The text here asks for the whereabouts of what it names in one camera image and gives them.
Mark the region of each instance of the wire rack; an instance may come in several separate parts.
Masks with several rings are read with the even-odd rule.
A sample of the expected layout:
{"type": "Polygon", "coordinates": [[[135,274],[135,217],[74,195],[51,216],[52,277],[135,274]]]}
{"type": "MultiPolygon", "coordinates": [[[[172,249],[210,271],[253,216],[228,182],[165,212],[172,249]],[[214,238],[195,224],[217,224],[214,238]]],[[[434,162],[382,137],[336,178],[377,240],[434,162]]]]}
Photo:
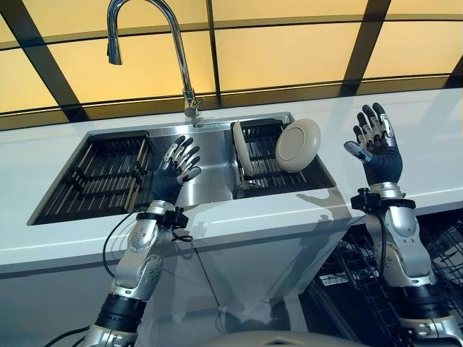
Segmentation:
{"type": "Polygon", "coordinates": [[[36,223],[130,213],[149,202],[149,137],[91,137],[49,197],[36,223]]]}
{"type": "Polygon", "coordinates": [[[239,159],[237,160],[243,197],[329,188],[335,185],[318,156],[304,170],[296,173],[287,173],[279,168],[275,158],[276,143],[288,124],[277,119],[258,119],[243,121],[240,125],[254,173],[252,177],[247,176],[239,159]]]}
{"type": "MultiPolygon", "coordinates": [[[[463,328],[463,223],[456,224],[424,227],[420,236],[430,253],[438,287],[463,328]]],[[[407,346],[407,338],[398,334],[399,322],[387,299],[388,286],[377,268],[372,239],[365,227],[355,228],[338,243],[318,277],[324,286],[349,282],[361,291],[390,346],[407,346]]]]}

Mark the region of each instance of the stainless steel sink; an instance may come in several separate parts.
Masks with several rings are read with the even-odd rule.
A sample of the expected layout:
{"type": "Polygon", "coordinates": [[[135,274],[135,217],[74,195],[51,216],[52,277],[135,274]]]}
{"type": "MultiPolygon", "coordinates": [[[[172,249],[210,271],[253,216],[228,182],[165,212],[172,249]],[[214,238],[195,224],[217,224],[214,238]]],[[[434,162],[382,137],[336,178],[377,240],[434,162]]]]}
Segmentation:
{"type": "MultiPolygon", "coordinates": [[[[294,119],[290,113],[263,114],[242,117],[240,121],[273,118],[289,124],[294,119]]],[[[168,127],[148,129],[155,147],[156,162],[167,151],[172,142],[181,134],[192,137],[193,145],[200,146],[198,165],[201,175],[184,185],[177,200],[178,206],[199,205],[233,199],[241,183],[237,157],[233,146],[230,124],[237,121],[221,119],[203,122],[199,127],[172,124],[168,127]]]]}
{"type": "Polygon", "coordinates": [[[198,127],[181,123],[90,132],[28,223],[55,223],[142,210],[152,199],[153,172],[180,135],[193,138],[192,146],[200,146],[198,165],[203,172],[182,187],[178,206],[335,185],[318,156],[298,173],[285,173],[278,168],[273,155],[276,141],[282,129],[294,121],[287,112],[239,118],[255,168],[253,177],[245,176],[230,131],[237,120],[208,120],[198,127]]]}

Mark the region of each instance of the white plate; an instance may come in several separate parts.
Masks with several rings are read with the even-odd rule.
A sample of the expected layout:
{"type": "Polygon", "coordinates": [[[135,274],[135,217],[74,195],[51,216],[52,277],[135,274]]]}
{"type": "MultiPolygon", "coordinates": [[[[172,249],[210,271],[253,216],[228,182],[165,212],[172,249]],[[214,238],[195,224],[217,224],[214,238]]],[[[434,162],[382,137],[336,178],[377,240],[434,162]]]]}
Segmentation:
{"type": "Polygon", "coordinates": [[[320,128],[311,119],[292,122],[280,135],[275,148],[276,162],[286,172],[304,170],[317,155],[320,128]]]}
{"type": "Polygon", "coordinates": [[[247,145],[245,142],[245,137],[243,136],[243,131],[241,129],[241,125],[239,121],[233,124],[233,138],[234,138],[234,145],[237,148],[239,162],[245,171],[245,175],[247,176],[254,176],[254,172],[252,171],[251,160],[249,159],[249,150],[247,149],[247,145]]]}

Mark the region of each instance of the faucet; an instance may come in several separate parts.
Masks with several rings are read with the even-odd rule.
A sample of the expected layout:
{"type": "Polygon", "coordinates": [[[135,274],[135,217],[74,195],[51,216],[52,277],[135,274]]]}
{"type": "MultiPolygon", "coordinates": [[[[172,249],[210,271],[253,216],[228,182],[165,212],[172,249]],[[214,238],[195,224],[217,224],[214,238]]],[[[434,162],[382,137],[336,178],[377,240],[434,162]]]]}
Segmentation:
{"type": "MultiPolygon", "coordinates": [[[[129,0],[111,0],[108,5],[108,57],[109,63],[114,65],[122,65],[121,52],[119,50],[119,39],[117,36],[117,15],[122,5],[129,0]]],[[[172,31],[174,38],[175,51],[177,52],[177,59],[179,61],[180,73],[183,81],[183,97],[185,99],[184,113],[185,116],[191,119],[193,126],[196,127],[200,121],[199,107],[204,101],[204,98],[197,99],[195,91],[193,90],[190,82],[190,75],[188,74],[187,60],[183,50],[182,36],[180,35],[179,23],[172,12],[172,9],[164,0],[146,0],[147,2],[156,6],[162,14],[166,17],[167,22],[172,31]]]]}

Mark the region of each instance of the dishwasher rack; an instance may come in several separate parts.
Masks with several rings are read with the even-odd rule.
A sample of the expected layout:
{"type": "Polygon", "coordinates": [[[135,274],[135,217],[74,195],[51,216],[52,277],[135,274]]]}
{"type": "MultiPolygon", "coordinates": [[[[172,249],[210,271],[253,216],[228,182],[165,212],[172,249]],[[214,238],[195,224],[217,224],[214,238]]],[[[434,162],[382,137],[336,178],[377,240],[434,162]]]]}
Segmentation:
{"type": "Polygon", "coordinates": [[[35,224],[131,213],[145,206],[153,153],[146,132],[89,137],[35,224]]]}
{"type": "MultiPolygon", "coordinates": [[[[241,121],[240,125],[254,173],[254,176],[245,174],[237,155],[239,179],[242,184],[241,197],[258,197],[335,186],[334,180],[318,155],[299,172],[287,173],[280,169],[275,158],[275,148],[280,134],[288,124],[283,124],[278,119],[258,119],[241,121]]],[[[233,126],[234,123],[231,123],[230,129],[233,129],[233,126]]]]}
{"type": "MultiPolygon", "coordinates": [[[[428,250],[439,290],[449,311],[463,329],[463,223],[422,226],[420,238],[428,250]]],[[[365,299],[388,346],[408,346],[408,337],[399,334],[388,286],[380,278],[373,242],[364,226],[349,230],[318,273],[324,286],[350,283],[365,299]]]]}

